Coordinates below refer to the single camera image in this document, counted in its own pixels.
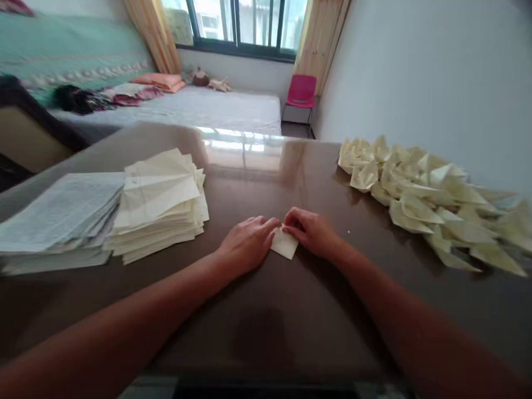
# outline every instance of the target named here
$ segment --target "stuffed toy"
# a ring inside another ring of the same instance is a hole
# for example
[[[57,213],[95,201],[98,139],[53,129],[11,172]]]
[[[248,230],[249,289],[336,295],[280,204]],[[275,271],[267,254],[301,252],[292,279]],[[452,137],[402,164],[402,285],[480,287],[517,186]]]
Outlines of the stuffed toy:
[[[223,80],[211,79],[209,80],[209,87],[213,90],[223,91],[224,93],[231,91],[227,78],[224,78]]]
[[[194,86],[207,86],[209,84],[209,77],[207,74],[198,67],[198,70],[194,72]]]

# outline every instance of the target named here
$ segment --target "beige curtain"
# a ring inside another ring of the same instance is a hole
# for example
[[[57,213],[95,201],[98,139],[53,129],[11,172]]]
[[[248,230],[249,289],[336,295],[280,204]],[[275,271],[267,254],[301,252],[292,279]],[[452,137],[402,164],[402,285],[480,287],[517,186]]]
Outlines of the beige curtain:
[[[163,13],[161,0],[124,0],[127,12],[150,50],[161,73],[181,73],[176,45]]]
[[[323,93],[349,3],[350,0],[309,0],[306,5],[294,74],[317,77],[317,96]]]

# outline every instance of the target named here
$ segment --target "white bedsheet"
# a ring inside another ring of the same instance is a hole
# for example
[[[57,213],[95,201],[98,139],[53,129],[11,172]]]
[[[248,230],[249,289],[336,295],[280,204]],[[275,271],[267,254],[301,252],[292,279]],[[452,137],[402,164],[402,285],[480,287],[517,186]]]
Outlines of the white bedsheet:
[[[194,86],[144,101],[141,107],[120,107],[84,116],[63,110],[48,111],[77,129],[91,143],[138,121],[281,135],[278,97],[237,91],[220,93]]]

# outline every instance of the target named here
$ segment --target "headboard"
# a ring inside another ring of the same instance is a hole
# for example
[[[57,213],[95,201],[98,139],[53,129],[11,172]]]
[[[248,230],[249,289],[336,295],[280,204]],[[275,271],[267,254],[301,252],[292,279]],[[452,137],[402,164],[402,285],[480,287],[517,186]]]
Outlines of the headboard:
[[[155,71],[142,38],[126,22],[0,13],[0,38],[0,73],[18,77],[46,107],[60,85],[99,89]]]

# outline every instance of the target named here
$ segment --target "pink chair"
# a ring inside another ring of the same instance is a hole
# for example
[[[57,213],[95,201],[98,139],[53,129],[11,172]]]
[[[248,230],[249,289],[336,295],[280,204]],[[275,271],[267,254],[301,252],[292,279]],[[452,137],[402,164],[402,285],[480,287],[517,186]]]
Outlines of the pink chair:
[[[284,110],[287,105],[297,108],[310,109],[309,118],[306,124],[310,127],[310,118],[312,118],[312,112],[314,110],[314,91],[316,90],[315,76],[308,75],[294,75],[290,82],[290,88],[288,89],[287,101],[284,104],[283,112],[281,113],[281,122],[283,121]]]

